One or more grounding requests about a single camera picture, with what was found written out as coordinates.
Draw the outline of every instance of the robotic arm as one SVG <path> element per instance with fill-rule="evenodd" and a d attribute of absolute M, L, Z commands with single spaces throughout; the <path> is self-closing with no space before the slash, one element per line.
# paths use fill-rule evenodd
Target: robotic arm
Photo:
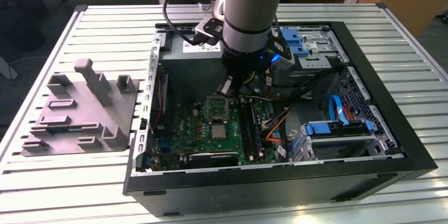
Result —
<path fill-rule="evenodd" d="M 225 6 L 217 4 L 213 9 L 214 18 L 203 19 L 194 29 L 195 45 L 222 43 L 221 63 L 226 76 L 217 92 L 227 98 L 237 97 L 243 80 L 254 71 L 265 71 L 273 58 L 293 61 L 281 32 L 274 36 L 270 31 L 278 2 L 225 0 Z"/>

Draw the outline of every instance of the yellow wire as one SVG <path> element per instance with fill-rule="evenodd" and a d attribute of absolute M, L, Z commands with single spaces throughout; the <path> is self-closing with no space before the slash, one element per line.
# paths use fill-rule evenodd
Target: yellow wire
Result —
<path fill-rule="evenodd" d="M 242 85 L 247 84 L 254 78 L 254 71 L 251 72 L 251 76 L 249 79 L 246 79 L 246 81 L 242 83 Z"/>

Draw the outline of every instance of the red wire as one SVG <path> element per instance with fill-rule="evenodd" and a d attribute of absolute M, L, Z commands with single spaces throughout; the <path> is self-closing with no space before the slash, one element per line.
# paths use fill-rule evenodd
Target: red wire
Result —
<path fill-rule="evenodd" d="M 345 111 L 345 113 L 346 113 L 346 117 L 347 117 L 347 119 L 349 119 L 349 120 L 353 120 L 351 112 L 349 111 L 349 109 L 347 109 L 347 107 L 346 107 L 345 104 L 342 105 L 342 109 L 343 109 L 343 111 Z"/>
<path fill-rule="evenodd" d="M 159 81 L 159 78 L 157 78 L 157 83 L 158 83 L 158 114 L 157 114 L 157 119 L 155 119 L 155 122 L 154 122 L 154 127 L 158 123 L 158 119 L 159 119 L 159 115 L 161 115 L 161 81 Z"/>

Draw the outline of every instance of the black computer chassis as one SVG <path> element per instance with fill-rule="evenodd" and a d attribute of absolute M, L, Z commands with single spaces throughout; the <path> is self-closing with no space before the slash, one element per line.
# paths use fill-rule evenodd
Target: black computer chassis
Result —
<path fill-rule="evenodd" d="M 437 168 L 342 22 L 282 22 L 327 25 L 367 89 L 405 158 L 261 169 L 219 169 L 205 173 L 130 176 L 131 146 L 122 194 L 131 196 L 154 216 L 218 213 L 321 202 L 358 200 L 399 180 Z"/>

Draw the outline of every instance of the green circuit board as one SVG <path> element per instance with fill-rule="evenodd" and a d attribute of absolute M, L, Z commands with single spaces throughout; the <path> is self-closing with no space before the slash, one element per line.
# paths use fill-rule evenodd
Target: green circuit board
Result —
<path fill-rule="evenodd" d="M 238 154 L 238 165 L 265 164 L 275 162 L 274 149 L 262 150 L 262 158 L 247 160 L 241 138 L 238 104 L 223 99 L 210 99 L 191 104 L 177 104 L 173 116 L 173 138 L 170 152 L 159 156 L 162 170 L 178 169 L 178 155 L 199 152 L 234 152 Z M 266 106 L 262 101 L 253 100 L 253 111 L 257 121 L 267 119 Z"/>

